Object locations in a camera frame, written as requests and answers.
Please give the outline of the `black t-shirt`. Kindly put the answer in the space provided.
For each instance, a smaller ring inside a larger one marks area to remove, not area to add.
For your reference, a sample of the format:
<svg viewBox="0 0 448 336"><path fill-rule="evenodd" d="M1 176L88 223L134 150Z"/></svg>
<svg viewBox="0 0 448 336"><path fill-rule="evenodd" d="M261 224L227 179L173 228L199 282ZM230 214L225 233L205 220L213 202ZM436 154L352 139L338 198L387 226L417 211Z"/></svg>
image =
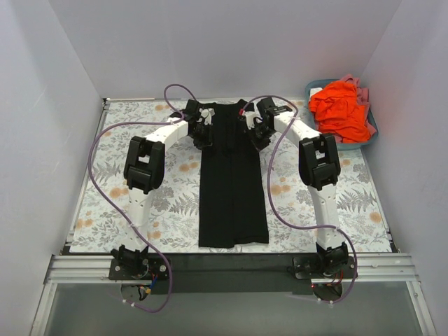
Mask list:
<svg viewBox="0 0 448 336"><path fill-rule="evenodd" d="M254 106L210 103L213 140L202 149L199 183L201 247L230 249L240 244L268 244L269 230L259 152L239 119Z"/></svg>

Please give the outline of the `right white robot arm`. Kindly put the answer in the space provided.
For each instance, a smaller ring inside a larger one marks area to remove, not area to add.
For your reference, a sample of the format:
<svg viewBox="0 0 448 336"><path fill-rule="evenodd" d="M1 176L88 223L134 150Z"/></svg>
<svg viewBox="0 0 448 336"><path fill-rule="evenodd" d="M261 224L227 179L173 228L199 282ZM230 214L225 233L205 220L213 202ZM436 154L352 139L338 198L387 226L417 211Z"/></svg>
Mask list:
<svg viewBox="0 0 448 336"><path fill-rule="evenodd" d="M239 119L259 151L270 144L273 134L280 134L269 159L267 178L271 179L279 145L283 139L289 140L298 149L300 179L307 186L313 202L316 224L296 226L280 216L272 194L268 193L269 205L280 222L296 230L316 231L316 255L310 262L298 265L295 269L323 276L337 274L349 263L348 246L351 241L340 229L337 212L336 189L341 167L335 138L308 126L301 120L298 107L283 97L266 95L256 99L257 111L249 111L249 104L245 104L239 111Z"/></svg>

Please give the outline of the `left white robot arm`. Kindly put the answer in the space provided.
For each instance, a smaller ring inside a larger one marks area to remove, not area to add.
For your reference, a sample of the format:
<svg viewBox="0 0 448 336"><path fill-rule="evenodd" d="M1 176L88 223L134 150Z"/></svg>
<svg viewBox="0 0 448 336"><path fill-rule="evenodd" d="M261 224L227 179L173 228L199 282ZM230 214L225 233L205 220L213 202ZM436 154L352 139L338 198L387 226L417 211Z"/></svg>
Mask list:
<svg viewBox="0 0 448 336"><path fill-rule="evenodd" d="M165 154L185 137L191 137L200 148L210 146L214 114L212 107L189 100L181 112L172 113L155 131L130 140L124 177L129 196L127 217L131 224L126 238L111 254L118 266L134 279L144 279L152 270L159 273L157 264L149 260L149 246L144 239L154 191L162 185L165 176Z"/></svg>

